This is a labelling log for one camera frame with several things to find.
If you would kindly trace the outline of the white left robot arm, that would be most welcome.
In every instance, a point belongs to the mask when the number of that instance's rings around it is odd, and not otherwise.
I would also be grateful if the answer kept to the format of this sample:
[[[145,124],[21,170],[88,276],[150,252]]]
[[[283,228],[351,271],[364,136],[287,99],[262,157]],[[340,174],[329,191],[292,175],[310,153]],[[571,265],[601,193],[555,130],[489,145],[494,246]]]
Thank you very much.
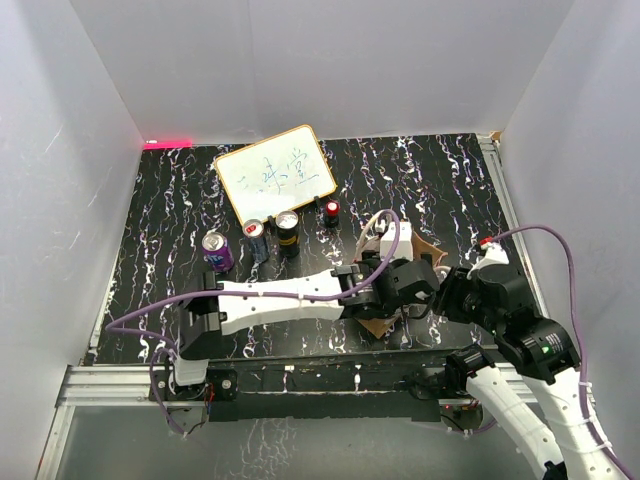
[[[409,260],[392,260],[363,286],[382,260],[370,250],[360,261],[288,280],[256,283],[220,282],[214,273],[201,276],[192,296],[178,302],[178,356],[171,385],[194,399],[206,387],[209,361],[226,336],[260,325],[302,319],[354,319],[379,338],[404,308],[427,305],[438,290],[435,269],[446,254],[423,251]]]

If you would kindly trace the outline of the watermelon print canvas bag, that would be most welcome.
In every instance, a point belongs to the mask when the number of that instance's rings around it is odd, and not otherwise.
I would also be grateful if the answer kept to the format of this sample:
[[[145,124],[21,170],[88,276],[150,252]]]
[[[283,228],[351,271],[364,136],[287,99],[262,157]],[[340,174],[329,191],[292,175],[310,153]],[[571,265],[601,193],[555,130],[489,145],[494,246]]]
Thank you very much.
[[[354,261],[362,259],[362,253],[365,247],[370,244],[374,251],[378,251],[379,239],[369,238],[369,231],[376,229],[376,223],[379,218],[386,221],[386,215],[382,211],[376,212],[363,227],[358,240],[356,241],[356,248],[354,252]],[[438,247],[426,242],[418,234],[413,233],[411,236],[412,253],[416,256],[421,254],[429,254],[431,256],[431,262],[433,266],[439,266],[441,261],[447,256],[447,253]],[[359,323],[370,333],[374,335],[376,339],[381,339],[386,332],[396,323],[396,321],[402,316],[400,311],[395,312],[391,317],[387,319],[372,319],[372,320],[359,320]]]

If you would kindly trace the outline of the purple soda can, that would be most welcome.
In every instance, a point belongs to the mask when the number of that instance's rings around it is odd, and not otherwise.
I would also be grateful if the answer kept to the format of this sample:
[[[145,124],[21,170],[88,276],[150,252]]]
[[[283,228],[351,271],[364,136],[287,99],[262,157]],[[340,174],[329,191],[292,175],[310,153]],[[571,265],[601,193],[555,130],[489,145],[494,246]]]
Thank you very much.
[[[233,268],[234,258],[228,240],[223,234],[209,230],[201,244],[204,259],[214,271],[225,273]]]

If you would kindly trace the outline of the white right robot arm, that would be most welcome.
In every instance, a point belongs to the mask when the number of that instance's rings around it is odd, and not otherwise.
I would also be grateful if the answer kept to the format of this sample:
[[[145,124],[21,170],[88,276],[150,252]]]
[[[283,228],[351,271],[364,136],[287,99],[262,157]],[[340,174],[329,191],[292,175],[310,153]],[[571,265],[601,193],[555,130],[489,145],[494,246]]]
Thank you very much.
[[[586,396],[582,365],[569,334],[541,316],[528,280],[496,243],[470,269],[453,268],[433,311],[490,333],[542,410],[536,415],[479,345],[450,354],[445,384],[480,401],[509,435],[538,479],[626,479]]]

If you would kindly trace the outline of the red cola can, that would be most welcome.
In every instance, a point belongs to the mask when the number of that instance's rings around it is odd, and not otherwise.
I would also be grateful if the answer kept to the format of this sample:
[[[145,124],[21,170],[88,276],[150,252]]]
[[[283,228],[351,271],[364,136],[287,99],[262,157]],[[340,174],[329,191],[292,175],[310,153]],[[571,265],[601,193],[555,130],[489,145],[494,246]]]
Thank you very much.
[[[270,252],[265,236],[264,224],[258,219],[249,219],[243,224],[250,252],[256,263],[264,263],[269,259]]]

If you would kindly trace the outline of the black beverage can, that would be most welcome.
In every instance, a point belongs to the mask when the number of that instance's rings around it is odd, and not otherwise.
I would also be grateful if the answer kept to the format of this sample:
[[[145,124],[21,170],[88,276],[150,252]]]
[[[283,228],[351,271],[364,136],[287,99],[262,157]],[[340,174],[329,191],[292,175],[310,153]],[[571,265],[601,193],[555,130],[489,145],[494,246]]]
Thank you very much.
[[[280,212],[275,218],[280,254],[294,258],[299,254],[299,217],[292,210]]]

